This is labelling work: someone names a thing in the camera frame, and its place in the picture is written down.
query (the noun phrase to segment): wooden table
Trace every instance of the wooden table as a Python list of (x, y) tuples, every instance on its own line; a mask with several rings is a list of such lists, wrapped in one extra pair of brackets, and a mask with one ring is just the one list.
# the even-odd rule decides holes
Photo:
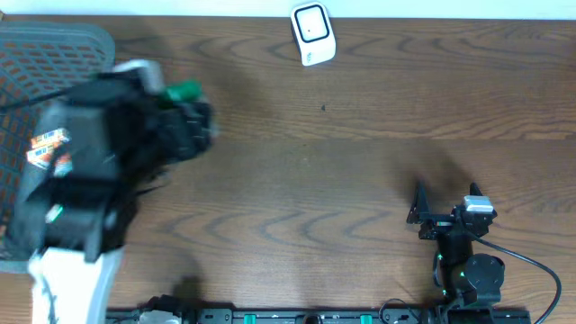
[[(477, 181), (485, 238), (562, 278), (551, 323), (576, 317), (575, 22), (334, 19), (337, 56), (304, 68), (288, 19), (8, 16), (95, 23), (119, 61), (194, 77), (221, 136), (142, 200), (110, 305), (173, 293), (238, 307), (425, 302), (435, 244), (405, 223), (414, 179), (440, 212)], [(533, 320), (545, 272), (501, 257), (500, 305)], [(0, 321), (30, 318), (30, 280), (0, 275)]]

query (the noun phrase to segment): white wall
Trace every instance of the white wall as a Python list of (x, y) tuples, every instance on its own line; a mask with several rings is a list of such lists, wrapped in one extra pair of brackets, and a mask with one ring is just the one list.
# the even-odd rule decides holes
[[(298, 0), (2, 0), (7, 14), (287, 17)], [(332, 17), (576, 19), (576, 0), (324, 0)]]

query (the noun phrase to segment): black square outline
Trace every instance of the black square outline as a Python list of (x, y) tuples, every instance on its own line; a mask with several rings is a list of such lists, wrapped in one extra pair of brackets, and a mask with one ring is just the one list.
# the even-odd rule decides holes
[[(317, 39), (313, 39), (313, 40), (305, 40), (304, 35), (302, 35), (302, 30), (300, 29), (300, 22), (298, 22), (298, 13), (300, 11), (307, 10), (307, 9), (310, 9), (313, 7), (318, 7), (320, 9), (320, 12), (322, 13), (322, 19), (324, 20), (324, 25), (326, 26), (326, 35), (324, 35), (322, 37), (318, 37)], [(294, 19), (296, 20), (296, 26), (298, 27), (298, 32), (300, 33), (300, 39), (305, 43), (311, 43), (313, 41), (324, 40), (330, 35), (330, 28), (328, 28), (328, 23), (326, 22), (326, 15), (324, 14), (324, 10), (322, 10), (322, 7), (319, 6), (318, 4), (313, 4), (311, 6), (303, 7), (303, 8), (296, 10), (294, 12)]]

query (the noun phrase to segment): gray basket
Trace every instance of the gray basket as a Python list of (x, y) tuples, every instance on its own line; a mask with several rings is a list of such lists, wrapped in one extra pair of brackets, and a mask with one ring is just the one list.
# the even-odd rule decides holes
[[(85, 82), (94, 73), (110, 70), (113, 62), (114, 41), (96, 26), (0, 22), (0, 106)], [(32, 131), (49, 105), (39, 103), (0, 115), (0, 240), (14, 214)], [(0, 249), (0, 260), (9, 258)]]

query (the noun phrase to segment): green object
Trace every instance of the green object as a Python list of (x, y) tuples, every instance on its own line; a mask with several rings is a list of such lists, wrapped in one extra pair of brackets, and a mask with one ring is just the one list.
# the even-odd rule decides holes
[(166, 88), (163, 96), (171, 102), (193, 102), (202, 95), (202, 85), (195, 81), (185, 81)]
[(372, 316), (360, 315), (360, 324), (372, 324)]
[(256, 324), (256, 315), (244, 315), (244, 324)]

